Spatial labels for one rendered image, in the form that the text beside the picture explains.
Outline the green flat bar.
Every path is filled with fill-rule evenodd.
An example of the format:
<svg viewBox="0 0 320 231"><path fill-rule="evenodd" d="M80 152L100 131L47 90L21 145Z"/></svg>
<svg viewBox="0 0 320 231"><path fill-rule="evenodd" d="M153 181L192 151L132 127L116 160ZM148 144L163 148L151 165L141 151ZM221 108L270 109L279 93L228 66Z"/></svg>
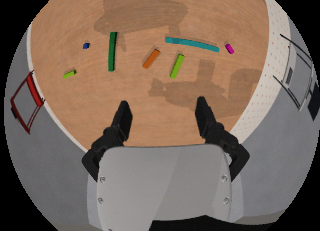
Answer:
<svg viewBox="0 0 320 231"><path fill-rule="evenodd" d="M117 32L110 32L109 53L108 53L108 71L115 70L115 49L116 49Z"/></svg>

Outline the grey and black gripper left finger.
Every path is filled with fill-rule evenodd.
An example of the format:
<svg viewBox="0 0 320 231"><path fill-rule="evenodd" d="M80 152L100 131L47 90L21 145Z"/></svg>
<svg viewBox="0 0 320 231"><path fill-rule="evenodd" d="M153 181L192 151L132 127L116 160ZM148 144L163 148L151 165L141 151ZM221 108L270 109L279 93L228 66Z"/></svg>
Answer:
<svg viewBox="0 0 320 231"><path fill-rule="evenodd" d="M129 138L133 115L126 100L121 101L115 114L111 127L104 129L103 135L92 143L91 149L82 158L82 164L96 182L99 162L105 151L112 147L124 146L123 142L127 142Z"/></svg>

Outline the turquoise rod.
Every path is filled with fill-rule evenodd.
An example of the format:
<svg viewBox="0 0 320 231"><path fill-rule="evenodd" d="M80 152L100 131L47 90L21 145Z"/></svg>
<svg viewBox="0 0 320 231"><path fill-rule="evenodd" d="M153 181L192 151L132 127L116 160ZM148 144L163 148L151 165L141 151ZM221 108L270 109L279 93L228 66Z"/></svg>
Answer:
<svg viewBox="0 0 320 231"><path fill-rule="evenodd" d="M205 44L205 43L201 43L201 42L197 42L197 41L192 41L192 40L187 40L187 39L172 38L172 37L166 37L166 43L194 46L194 47L199 47L199 48L211 50L211 51L218 52L218 53L219 53L219 49L220 49L218 47L215 47L215 46L212 46L209 44Z"/></svg>

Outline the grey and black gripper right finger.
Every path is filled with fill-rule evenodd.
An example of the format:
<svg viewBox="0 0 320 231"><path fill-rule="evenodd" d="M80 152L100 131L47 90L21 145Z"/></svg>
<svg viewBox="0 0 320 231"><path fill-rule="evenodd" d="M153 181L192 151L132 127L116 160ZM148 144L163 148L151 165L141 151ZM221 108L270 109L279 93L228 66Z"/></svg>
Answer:
<svg viewBox="0 0 320 231"><path fill-rule="evenodd" d="M200 136L202 136L202 139L205 138L205 143L220 146L231 157L232 162L229 165L229 170L232 182L249 160L249 152L239 144L234 135L224 130L222 123L216 121L204 96L199 96L197 99L195 117Z"/></svg>

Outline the small magenta block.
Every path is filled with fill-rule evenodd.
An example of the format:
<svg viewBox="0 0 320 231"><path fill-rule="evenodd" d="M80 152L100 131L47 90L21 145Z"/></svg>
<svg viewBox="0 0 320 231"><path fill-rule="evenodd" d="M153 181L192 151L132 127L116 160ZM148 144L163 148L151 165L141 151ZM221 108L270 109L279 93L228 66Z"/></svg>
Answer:
<svg viewBox="0 0 320 231"><path fill-rule="evenodd" d="M228 50L228 52L229 52L230 54L233 54L233 53L234 53L234 50L232 49L232 47L231 47L230 44L226 44L226 45L225 45L225 48Z"/></svg>

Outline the orange rod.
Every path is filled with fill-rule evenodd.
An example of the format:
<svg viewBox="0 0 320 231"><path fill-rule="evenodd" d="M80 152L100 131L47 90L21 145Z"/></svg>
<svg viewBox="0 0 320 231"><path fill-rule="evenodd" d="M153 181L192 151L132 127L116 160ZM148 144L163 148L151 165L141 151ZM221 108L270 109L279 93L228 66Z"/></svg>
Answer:
<svg viewBox="0 0 320 231"><path fill-rule="evenodd" d="M157 49L154 49L154 51L151 53L151 55L148 57L148 59L143 64L143 68L148 69L148 67L151 65L151 63L154 61L154 59L158 56L160 51Z"/></svg>

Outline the lime green rod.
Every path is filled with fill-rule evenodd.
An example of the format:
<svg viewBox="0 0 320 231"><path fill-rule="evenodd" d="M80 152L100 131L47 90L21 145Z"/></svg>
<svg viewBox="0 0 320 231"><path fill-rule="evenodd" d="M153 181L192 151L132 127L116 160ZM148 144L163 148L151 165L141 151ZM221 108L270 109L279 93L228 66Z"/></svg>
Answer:
<svg viewBox="0 0 320 231"><path fill-rule="evenodd" d="M77 72L76 72L76 69L75 69L75 70L72 70L72 71L64 74L64 75L63 75L63 78L64 78L64 79L65 79L65 78L68 78L68 77L70 77L70 76L75 75L76 73L77 73Z"/></svg>
<svg viewBox="0 0 320 231"><path fill-rule="evenodd" d="M182 62L183 62L183 60L184 60L184 55L182 55L182 54L178 54L178 56L177 56L177 58L176 58L176 61L175 61L175 63L174 63L174 66L173 66L173 68L172 68L172 71L171 71L171 73L170 73L170 78L172 78L172 79L175 79L176 78L176 76L177 76L177 73L178 73L178 71L179 71L179 69L180 69L180 66L181 66L181 64L182 64Z"/></svg>

